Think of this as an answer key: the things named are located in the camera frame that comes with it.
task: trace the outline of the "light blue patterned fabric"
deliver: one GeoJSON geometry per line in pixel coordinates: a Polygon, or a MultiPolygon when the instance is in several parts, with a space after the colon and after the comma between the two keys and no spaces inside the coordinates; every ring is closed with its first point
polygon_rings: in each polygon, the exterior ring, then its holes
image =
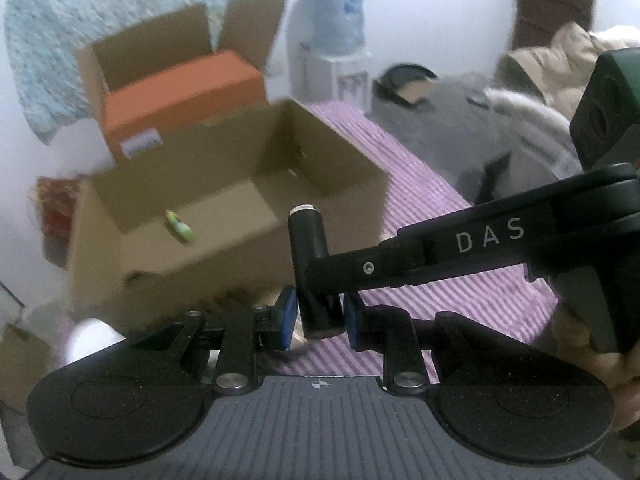
{"type": "Polygon", "coordinates": [[[66,124],[91,116],[74,50],[123,28],[205,2],[213,47],[228,0],[7,0],[4,31],[24,115],[48,143],[66,124]]]}

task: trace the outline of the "label on orange box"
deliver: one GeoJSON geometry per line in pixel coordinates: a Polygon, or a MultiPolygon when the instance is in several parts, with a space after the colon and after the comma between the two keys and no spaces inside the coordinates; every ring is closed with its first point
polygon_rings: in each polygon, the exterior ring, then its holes
{"type": "Polygon", "coordinates": [[[123,140],[120,143],[120,149],[122,154],[127,158],[133,158],[139,153],[142,153],[154,146],[161,146],[162,139],[160,133],[155,128],[149,128],[144,132],[141,132],[129,139],[123,140]]]}

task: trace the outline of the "hand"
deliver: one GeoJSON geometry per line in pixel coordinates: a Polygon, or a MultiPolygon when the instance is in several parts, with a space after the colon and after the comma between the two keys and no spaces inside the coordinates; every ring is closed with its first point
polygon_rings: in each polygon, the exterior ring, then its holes
{"type": "Polygon", "coordinates": [[[560,305],[551,329],[558,357],[587,370],[613,394],[615,418],[611,431],[623,430],[640,419],[640,341],[626,354],[600,354],[590,346],[589,329],[560,305]]]}

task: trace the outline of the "bed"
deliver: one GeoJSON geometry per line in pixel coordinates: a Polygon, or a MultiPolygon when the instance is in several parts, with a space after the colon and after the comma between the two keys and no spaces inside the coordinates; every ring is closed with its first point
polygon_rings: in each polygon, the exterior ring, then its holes
{"type": "MultiPolygon", "coordinates": [[[[310,110],[388,171],[383,218],[386,234],[469,206],[441,176],[359,110],[338,102],[311,105],[310,110]]],[[[362,298],[365,304],[401,306],[419,319],[433,319],[441,310],[458,312],[526,343],[543,331],[557,303],[543,280],[527,283],[522,266],[422,286],[370,290],[363,292],[362,298]]],[[[430,377],[436,381],[428,352],[425,359],[430,377]]],[[[380,375],[382,356],[350,351],[343,334],[311,342],[299,351],[269,354],[265,365],[287,375],[380,375]]]]}

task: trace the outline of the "green marker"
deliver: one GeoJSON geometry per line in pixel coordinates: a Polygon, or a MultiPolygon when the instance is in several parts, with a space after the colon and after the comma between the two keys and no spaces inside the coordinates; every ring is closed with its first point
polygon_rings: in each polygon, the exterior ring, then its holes
{"type": "Polygon", "coordinates": [[[166,216],[166,221],[168,222],[171,229],[182,238],[185,242],[193,242],[196,238],[196,235],[193,233],[193,230],[185,224],[182,220],[178,218],[178,215],[173,211],[167,209],[164,212],[166,216]]]}

